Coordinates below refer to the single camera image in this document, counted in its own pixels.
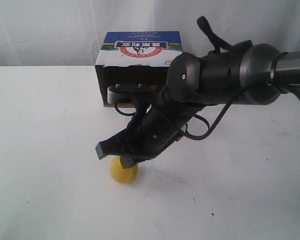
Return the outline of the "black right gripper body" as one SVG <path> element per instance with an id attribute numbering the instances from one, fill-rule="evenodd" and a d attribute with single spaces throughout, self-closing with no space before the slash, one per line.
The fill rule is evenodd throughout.
<path id="1" fill-rule="evenodd" d="M 173 100 L 167 89 L 128 132 L 126 141 L 135 158 L 155 158 L 179 136 L 179 130 L 204 108 L 203 104 Z"/>

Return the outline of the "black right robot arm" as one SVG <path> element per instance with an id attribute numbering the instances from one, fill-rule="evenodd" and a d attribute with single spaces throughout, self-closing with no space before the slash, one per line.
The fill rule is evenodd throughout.
<path id="1" fill-rule="evenodd" d="M 123 168 L 152 160 L 180 138 L 206 139 L 232 105 L 269 105 L 291 93 L 300 101 L 300 51 L 268 44 L 240 51 L 182 53 L 155 94 L 141 84 L 108 88 L 113 104 L 132 103 L 126 128 L 100 141 L 97 157 L 118 156 Z"/>

